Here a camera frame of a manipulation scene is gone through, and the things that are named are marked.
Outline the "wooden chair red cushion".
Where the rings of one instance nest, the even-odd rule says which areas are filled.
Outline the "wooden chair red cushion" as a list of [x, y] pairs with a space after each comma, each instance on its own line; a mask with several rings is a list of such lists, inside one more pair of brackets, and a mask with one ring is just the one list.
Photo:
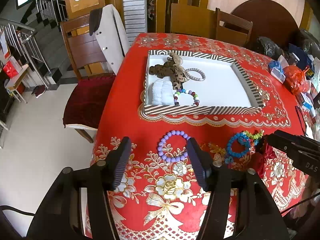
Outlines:
[[62, 22], [60, 26], [67, 54], [78, 81], [65, 106], [63, 125], [65, 128], [76, 130], [88, 142], [93, 143], [94, 140], [87, 131], [98, 129], [116, 76], [113, 73], [91, 76], [84, 76], [80, 73], [81, 67], [106, 62], [94, 35], [88, 32], [71, 34], [89, 26], [89, 14]]

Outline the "black plastic bag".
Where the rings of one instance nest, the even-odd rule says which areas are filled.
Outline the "black plastic bag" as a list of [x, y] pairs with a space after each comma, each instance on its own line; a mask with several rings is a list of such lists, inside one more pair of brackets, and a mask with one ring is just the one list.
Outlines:
[[274, 60], [279, 59], [280, 56], [285, 56], [285, 51], [283, 51], [280, 46], [278, 46], [268, 37], [258, 37], [257, 45], [259, 47], [259, 53], [264, 54]]

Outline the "striped white tray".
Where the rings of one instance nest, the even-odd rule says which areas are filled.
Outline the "striped white tray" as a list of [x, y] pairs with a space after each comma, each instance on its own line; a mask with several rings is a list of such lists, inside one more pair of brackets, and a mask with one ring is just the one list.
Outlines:
[[146, 73], [143, 106], [146, 115], [246, 115], [262, 110], [259, 92], [236, 59], [185, 50], [175, 53], [182, 58], [182, 67], [195, 79], [183, 84], [186, 94], [178, 94], [174, 105], [153, 105], [152, 85], [160, 78]]

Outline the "white jacket on chair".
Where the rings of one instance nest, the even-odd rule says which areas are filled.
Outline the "white jacket on chair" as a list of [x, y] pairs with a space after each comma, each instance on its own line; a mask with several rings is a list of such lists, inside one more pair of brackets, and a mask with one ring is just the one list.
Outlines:
[[121, 16], [114, 5], [91, 10], [89, 34], [96, 38], [108, 67], [117, 74], [130, 45]]

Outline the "brown leopard hair bow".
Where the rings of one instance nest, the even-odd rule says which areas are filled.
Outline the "brown leopard hair bow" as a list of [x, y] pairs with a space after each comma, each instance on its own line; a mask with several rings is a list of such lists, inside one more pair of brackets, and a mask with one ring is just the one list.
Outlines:
[[187, 71], [182, 67], [183, 60], [176, 53], [170, 51], [164, 64], [156, 64], [149, 67], [149, 74], [160, 79], [170, 77], [174, 90], [183, 89], [183, 84], [190, 80]]

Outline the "red satin bow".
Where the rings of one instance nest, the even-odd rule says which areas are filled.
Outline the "red satin bow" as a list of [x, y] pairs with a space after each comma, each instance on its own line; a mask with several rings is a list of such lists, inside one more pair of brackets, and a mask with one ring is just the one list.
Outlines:
[[249, 168], [254, 169], [258, 176], [263, 179], [267, 161], [274, 158], [276, 158], [276, 154], [273, 147], [268, 144], [266, 138], [263, 138], [255, 146], [255, 153], [251, 156]]

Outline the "blue white package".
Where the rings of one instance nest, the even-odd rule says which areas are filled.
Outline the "blue white package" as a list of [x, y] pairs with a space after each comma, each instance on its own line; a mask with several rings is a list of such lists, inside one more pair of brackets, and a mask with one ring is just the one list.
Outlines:
[[288, 66], [289, 64], [283, 55], [280, 55], [277, 60], [272, 60], [268, 64], [270, 74], [280, 83], [284, 83], [285, 81], [286, 76], [284, 74], [284, 68]]

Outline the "metal stair railing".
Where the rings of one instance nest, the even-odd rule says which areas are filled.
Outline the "metal stair railing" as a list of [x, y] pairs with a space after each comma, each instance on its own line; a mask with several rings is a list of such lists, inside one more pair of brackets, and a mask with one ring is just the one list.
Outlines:
[[25, 24], [1, 18], [9, 48], [22, 64], [29, 64], [30, 76], [37, 85], [56, 90], [70, 61], [60, 23], [67, 19], [64, 0], [35, 0]]

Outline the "red floral tablecloth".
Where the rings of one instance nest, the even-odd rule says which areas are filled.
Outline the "red floral tablecloth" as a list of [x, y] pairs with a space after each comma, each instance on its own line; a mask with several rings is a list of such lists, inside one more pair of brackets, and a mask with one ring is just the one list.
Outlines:
[[[236, 59], [262, 97], [256, 115], [145, 115], [143, 92], [148, 52], [186, 50]], [[209, 200], [196, 182], [188, 159], [166, 164], [157, 153], [165, 133], [186, 132], [217, 161], [235, 133], [277, 129], [300, 135], [295, 97], [268, 72], [270, 58], [208, 38], [177, 34], [140, 34], [127, 53], [102, 114], [92, 161], [104, 159], [123, 137], [132, 141], [120, 185], [107, 194], [121, 239], [195, 239]]]

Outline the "red plastic bag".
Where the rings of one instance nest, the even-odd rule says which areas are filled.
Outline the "red plastic bag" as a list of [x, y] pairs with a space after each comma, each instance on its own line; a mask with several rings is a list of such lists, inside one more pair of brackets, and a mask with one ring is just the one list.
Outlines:
[[306, 73], [309, 70], [307, 66], [304, 70], [294, 65], [289, 65], [284, 68], [285, 81], [284, 85], [293, 94], [306, 93], [310, 85], [306, 79]]

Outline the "white fluffy scrunchie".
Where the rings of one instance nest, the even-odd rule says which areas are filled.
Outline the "white fluffy scrunchie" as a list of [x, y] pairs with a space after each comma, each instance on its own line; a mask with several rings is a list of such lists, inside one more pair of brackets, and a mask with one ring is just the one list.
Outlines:
[[171, 81], [156, 80], [152, 85], [153, 105], [174, 105], [174, 91]]

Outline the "dark round wooden table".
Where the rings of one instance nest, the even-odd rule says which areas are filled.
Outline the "dark round wooden table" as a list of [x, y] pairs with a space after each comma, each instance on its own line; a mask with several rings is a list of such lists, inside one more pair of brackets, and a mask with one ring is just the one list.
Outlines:
[[248, 0], [237, 6], [231, 14], [253, 22], [246, 44], [250, 50], [253, 50], [259, 37], [267, 37], [280, 48], [286, 49], [291, 36], [299, 31], [289, 11], [273, 0]]

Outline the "wooden chair behind table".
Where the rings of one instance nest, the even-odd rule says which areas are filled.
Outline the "wooden chair behind table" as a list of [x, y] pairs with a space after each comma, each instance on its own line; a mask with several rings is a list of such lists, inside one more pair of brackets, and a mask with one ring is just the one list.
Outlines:
[[228, 14], [219, 8], [172, 3], [170, 32], [205, 37], [244, 47], [248, 44], [253, 22]]

